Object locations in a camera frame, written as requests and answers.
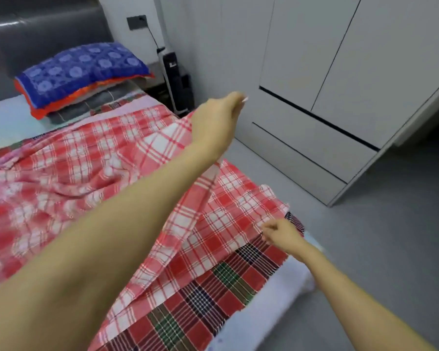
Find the headboard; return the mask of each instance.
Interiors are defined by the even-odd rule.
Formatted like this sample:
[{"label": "headboard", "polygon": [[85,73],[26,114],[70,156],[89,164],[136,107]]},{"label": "headboard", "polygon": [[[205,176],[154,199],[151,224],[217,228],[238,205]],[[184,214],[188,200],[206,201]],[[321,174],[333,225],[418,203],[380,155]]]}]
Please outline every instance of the headboard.
[{"label": "headboard", "polygon": [[0,100],[17,96],[12,79],[56,53],[113,41],[97,0],[0,0]]}]

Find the power outlet panel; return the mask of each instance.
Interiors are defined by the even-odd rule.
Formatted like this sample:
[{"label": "power outlet panel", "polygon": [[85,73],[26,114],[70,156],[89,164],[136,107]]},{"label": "power outlet panel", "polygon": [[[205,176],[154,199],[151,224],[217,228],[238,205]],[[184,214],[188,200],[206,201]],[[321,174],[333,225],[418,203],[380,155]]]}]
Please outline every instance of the power outlet panel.
[{"label": "power outlet panel", "polygon": [[135,29],[148,28],[148,21],[146,15],[127,17],[127,23],[131,31]]}]

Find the white wall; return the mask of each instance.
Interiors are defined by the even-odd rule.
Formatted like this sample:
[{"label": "white wall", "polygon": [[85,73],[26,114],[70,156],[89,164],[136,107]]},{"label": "white wall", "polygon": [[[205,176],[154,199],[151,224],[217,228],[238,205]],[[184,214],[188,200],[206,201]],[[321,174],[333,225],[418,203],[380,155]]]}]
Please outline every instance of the white wall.
[{"label": "white wall", "polygon": [[158,61],[156,45],[148,29],[131,31],[127,17],[146,15],[148,25],[158,42],[164,46],[158,14],[153,0],[99,0],[114,39],[129,48],[145,64]]}]

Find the white wardrobe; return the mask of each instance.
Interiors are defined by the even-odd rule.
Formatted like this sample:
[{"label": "white wardrobe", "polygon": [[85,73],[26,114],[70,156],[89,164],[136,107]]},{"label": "white wardrobe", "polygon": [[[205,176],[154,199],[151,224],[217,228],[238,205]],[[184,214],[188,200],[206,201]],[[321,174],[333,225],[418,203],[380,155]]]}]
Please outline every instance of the white wardrobe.
[{"label": "white wardrobe", "polygon": [[160,0],[198,103],[250,96],[237,138],[332,205],[439,108],[439,0]]}]

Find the pillow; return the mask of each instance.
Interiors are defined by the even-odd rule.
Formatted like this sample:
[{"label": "pillow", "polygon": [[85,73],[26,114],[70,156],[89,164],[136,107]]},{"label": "pillow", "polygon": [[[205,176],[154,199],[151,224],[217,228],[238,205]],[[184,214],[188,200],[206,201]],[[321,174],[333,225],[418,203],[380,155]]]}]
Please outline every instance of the pillow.
[{"label": "pillow", "polygon": [[41,119],[99,87],[137,76],[152,77],[126,47],[95,43],[65,50],[24,70],[15,78],[15,86],[25,95],[31,114]]}]

